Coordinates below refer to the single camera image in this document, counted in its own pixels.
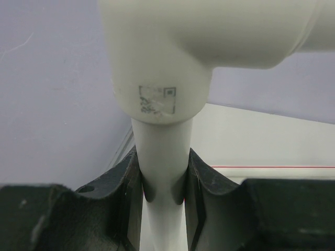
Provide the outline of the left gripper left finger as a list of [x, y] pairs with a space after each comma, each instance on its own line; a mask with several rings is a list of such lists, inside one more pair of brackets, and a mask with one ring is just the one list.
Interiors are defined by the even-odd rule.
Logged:
[[137, 153], [71, 190], [1, 185], [1, 250], [138, 250], [143, 190]]

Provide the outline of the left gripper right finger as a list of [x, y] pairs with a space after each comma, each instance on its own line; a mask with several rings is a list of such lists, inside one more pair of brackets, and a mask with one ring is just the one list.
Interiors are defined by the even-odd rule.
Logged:
[[246, 179], [237, 184], [189, 153], [189, 250], [334, 250], [334, 181]]

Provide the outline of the white PVC pipe frame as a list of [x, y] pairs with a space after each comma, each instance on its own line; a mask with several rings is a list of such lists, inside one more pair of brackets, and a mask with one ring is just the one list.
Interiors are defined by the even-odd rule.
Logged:
[[114, 93], [131, 117], [155, 250], [176, 250], [193, 117], [213, 69], [334, 49], [334, 1], [99, 1]]

